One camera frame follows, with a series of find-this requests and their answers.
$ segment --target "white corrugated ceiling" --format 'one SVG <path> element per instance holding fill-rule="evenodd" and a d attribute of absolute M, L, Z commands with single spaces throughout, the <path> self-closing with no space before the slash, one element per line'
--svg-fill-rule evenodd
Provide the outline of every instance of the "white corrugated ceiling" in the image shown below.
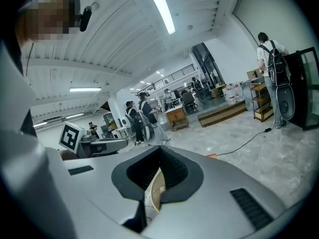
<path fill-rule="evenodd" d="M 153 64 L 214 37 L 222 0 L 166 1 L 176 29 L 172 35 L 153 0 L 81 0 L 82 11 L 99 5 L 85 32 L 62 45 L 34 44 L 27 73 L 38 95 L 31 109 L 34 121 L 76 114 L 86 106 L 95 111 L 109 93 L 152 73 Z M 24 70 L 30 48 L 22 51 Z M 102 87 L 94 98 L 69 92 L 70 87 L 93 86 Z"/>

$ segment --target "railing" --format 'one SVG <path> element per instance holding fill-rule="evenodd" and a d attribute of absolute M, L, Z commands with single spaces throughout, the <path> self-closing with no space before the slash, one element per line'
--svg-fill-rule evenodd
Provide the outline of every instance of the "railing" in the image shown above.
<path fill-rule="evenodd" d="M 194 68 L 193 64 L 191 64 L 189 66 L 186 66 L 186 67 L 160 79 L 157 82 L 152 83 L 151 85 L 149 85 L 146 88 L 139 91 L 139 93 L 141 93 L 141 92 L 151 93 L 152 91 L 159 89 L 172 81 L 180 79 L 180 78 L 184 77 L 185 75 L 191 74 L 194 71 L 195 71 L 195 68 Z"/>

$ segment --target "fluorescent light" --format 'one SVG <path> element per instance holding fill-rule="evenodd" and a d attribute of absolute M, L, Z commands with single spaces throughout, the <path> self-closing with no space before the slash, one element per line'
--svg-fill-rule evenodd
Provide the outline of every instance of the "fluorescent light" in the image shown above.
<path fill-rule="evenodd" d="M 45 125 L 45 124 L 48 124 L 48 122 L 39 123 L 37 125 L 33 125 L 33 127 L 38 127 L 38 126 Z"/>
<path fill-rule="evenodd" d="M 163 18 L 164 24 L 167 28 L 168 34 L 175 33 L 175 27 L 171 18 L 166 0 L 154 0 L 155 5 L 159 9 L 160 15 Z"/>
<path fill-rule="evenodd" d="M 101 88 L 70 88 L 70 92 L 100 91 Z"/>
<path fill-rule="evenodd" d="M 81 115 L 83 115 L 83 114 L 76 114 L 76 115 L 68 116 L 68 117 L 66 117 L 66 119 L 73 118 L 73 117 L 78 117 L 78 116 L 81 116 Z"/>

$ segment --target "orange object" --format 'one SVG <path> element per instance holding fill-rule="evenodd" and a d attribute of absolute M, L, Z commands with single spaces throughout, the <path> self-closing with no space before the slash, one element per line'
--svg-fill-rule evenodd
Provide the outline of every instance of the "orange object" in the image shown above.
<path fill-rule="evenodd" d="M 216 154 L 207 155 L 206 157 L 212 157 L 212 158 L 217 159 L 217 155 Z"/>

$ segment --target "staircase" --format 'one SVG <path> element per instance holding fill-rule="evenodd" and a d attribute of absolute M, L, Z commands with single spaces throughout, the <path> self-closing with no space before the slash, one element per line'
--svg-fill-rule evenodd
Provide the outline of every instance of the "staircase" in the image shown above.
<path fill-rule="evenodd" d="M 241 101 L 234 105 L 223 106 L 222 108 L 198 115 L 198 120 L 202 127 L 207 127 L 234 117 L 244 111 L 246 111 L 245 101 Z"/>

